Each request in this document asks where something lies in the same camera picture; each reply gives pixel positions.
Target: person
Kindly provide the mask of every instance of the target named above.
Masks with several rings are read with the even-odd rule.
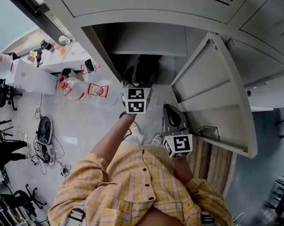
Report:
[[[77,163],[48,211],[51,226],[82,203],[87,226],[200,226],[203,215],[217,225],[233,225],[220,193],[193,178],[186,158],[170,159],[160,134],[144,145],[134,120],[134,114],[122,115]]]
[[[14,151],[23,147],[30,147],[25,141],[3,141],[0,142],[0,170],[9,161],[18,161],[28,159],[28,154],[13,153]]]

